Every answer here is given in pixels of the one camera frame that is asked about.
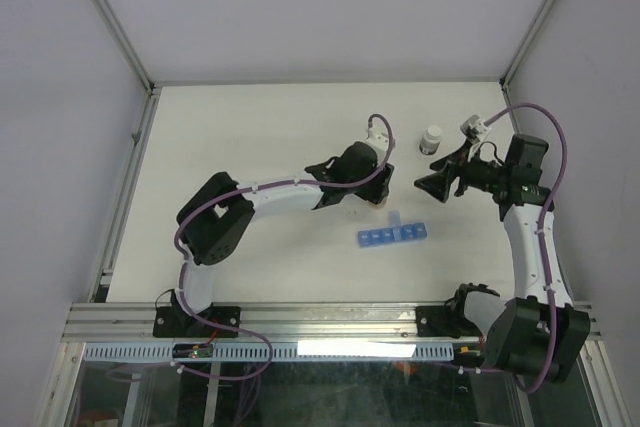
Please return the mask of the blue weekly pill organizer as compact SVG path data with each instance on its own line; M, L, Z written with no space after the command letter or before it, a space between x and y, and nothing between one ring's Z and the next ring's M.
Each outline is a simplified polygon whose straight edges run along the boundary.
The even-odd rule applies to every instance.
M356 234L360 248L374 248L393 244L424 241L428 237L423 222L404 223L397 210L389 212L388 224L384 227L361 230Z

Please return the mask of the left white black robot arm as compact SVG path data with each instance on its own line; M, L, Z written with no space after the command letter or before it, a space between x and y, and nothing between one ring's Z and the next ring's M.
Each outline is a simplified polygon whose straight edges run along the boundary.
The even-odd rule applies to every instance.
M238 182L226 171L214 174L176 217L173 243L183 263L171 307L178 330L194 336L215 327L213 267L235 251L252 222L333 207L350 195L373 205L386 200L393 148L389 143L382 152L370 141L357 141L339 156L262 184Z

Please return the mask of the clear capsule bottle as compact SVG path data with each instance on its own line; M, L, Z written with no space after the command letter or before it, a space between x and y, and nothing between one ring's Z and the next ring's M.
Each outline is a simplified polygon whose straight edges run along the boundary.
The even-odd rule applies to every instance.
M368 205L371 208L383 208L386 205L386 200L380 202L380 203L373 203L373 202L369 202Z

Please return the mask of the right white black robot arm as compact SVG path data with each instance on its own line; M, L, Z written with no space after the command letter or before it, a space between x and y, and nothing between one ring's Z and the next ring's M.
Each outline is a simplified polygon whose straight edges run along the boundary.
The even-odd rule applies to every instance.
M416 188L440 202L474 188L491 195L511 249L514 295L486 284L461 284L425 317L436 333L484 338L483 367L551 383L569 376L591 328L564 284L553 236L551 189L542 187L546 141L513 135L504 161L485 161L471 142L433 162Z

